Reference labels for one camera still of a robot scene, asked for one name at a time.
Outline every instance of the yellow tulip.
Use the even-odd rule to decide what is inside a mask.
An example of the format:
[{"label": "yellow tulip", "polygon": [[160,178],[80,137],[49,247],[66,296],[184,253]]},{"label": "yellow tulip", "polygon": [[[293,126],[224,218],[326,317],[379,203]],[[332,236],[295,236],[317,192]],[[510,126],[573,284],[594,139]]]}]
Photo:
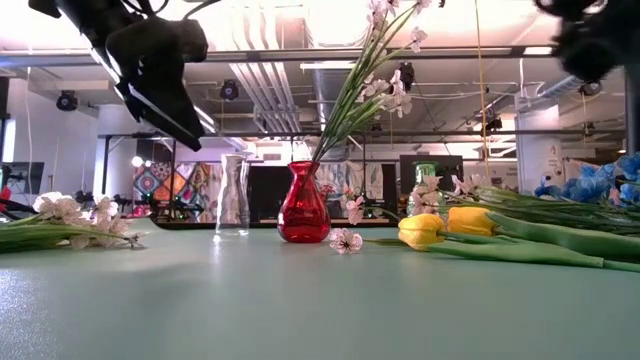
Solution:
[{"label": "yellow tulip", "polygon": [[444,221],[433,214],[422,214],[402,219],[398,224],[398,238],[418,251],[427,251],[431,244],[444,241],[438,231],[445,229]]},{"label": "yellow tulip", "polygon": [[495,224],[486,214],[489,210],[477,207],[449,209],[449,232],[469,235],[493,235]]}]

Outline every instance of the vase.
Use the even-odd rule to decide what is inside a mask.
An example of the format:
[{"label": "vase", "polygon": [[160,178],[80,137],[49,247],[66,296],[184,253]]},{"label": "vase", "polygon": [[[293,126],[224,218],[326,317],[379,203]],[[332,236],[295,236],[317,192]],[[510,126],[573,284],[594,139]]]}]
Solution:
[{"label": "vase", "polygon": [[[425,176],[436,176],[436,166],[438,163],[436,161],[416,161],[412,164],[416,169],[416,183],[413,186],[412,193],[418,194],[420,197],[425,195],[429,189],[427,189],[427,185],[424,183]],[[407,204],[407,215],[411,216],[411,212],[413,211],[413,207],[415,203],[413,198],[409,197],[409,203]]]},{"label": "vase", "polygon": [[247,180],[249,163],[244,155],[222,156],[222,181],[218,193],[216,233],[247,235],[249,233],[249,199]]},{"label": "vase", "polygon": [[329,234],[331,218],[316,186],[317,162],[289,164],[293,182],[278,214],[278,232],[292,243],[319,243]]}]

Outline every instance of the yellow cord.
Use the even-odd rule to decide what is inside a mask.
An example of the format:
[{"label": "yellow cord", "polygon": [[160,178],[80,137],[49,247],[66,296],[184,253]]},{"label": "yellow cord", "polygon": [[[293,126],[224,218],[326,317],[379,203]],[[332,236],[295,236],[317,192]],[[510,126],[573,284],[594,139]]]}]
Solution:
[{"label": "yellow cord", "polygon": [[489,148],[487,147],[487,113],[484,105],[484,69],[482,67],[482,46],[480,45],[480,12],[478,10],[478,0],[474,0],[476,8],[476,36],[478,38],[478,70],[480,71],[480,109],[482,110],[482,154],[484,155],[484,166],[487,170],[487,178],[491,179],[489,171]]}]

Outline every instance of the pink blossom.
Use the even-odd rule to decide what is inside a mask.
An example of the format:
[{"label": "pink blossom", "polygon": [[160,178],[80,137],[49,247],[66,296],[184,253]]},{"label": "pink blossom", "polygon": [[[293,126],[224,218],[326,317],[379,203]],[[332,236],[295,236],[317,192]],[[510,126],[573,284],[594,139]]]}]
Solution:
[{"label": "pink blossom", "polygon": [[357,225],[362,221],[364,216],[364,209],[360,206],[364,202],[362,196],[358,197],[356,201],[347,201],[347,211],[349,211],[349,223],[351,225]]},{"label": "pink blossom", "polygon": [[362,247],[362,236],[348,229],[333,229],[329,233],[332,249],[335,249],[340,255],[355,254]]},{"label": "pink blossom", "polygon": [[436,207],[438,205],[438,194],[436,192],[431,192],[422,196],[416,192],[412,192],[411,199],[413,200],[411,215],[436,213]]}]

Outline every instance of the monitor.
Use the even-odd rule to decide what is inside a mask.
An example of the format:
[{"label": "monitor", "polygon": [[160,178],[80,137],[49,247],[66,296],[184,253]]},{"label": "monitor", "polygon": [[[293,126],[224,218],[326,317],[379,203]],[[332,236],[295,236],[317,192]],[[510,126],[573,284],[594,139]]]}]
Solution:
[{"label": "monitor", "polygon": [[[34,162],[31,163],[31,169],[29,169],[28,162],[13,162],[2,163],[2,176],[1,181],[5,183],[12,192],[22,192],[24,194],[40,194],[40,185],[42,183],[42,174],[44,173],[44,163]],[[27,182],[27,174],[30,173],[30,182]]]}]

